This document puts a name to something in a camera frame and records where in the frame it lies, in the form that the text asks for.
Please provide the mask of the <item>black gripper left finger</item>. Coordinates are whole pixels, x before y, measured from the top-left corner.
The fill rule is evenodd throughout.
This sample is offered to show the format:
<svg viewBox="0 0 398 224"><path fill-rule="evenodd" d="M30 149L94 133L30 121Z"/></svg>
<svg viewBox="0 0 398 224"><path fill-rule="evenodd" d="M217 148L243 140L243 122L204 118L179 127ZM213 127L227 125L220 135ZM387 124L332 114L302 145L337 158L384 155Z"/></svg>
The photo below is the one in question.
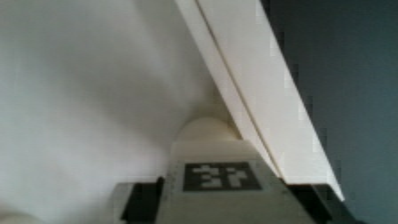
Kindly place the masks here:
<svg viewBox="0 0 398 224"><path fill-rule="evenodd" d="M119 183L112 192L112 224L154 224L165 178Z"/></svg>

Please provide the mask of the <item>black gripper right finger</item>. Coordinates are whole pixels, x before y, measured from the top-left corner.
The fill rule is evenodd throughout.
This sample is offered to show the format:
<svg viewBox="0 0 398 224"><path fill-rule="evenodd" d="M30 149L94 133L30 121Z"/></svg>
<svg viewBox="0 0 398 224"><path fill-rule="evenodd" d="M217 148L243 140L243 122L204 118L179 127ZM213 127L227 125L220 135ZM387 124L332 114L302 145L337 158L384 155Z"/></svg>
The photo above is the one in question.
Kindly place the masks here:
<svg viewBox="0 0 398 224"><path fill-rule="evenodd" d="M353 217L327 184L290 185L288 189L316 224L368 224Z"/></svg>

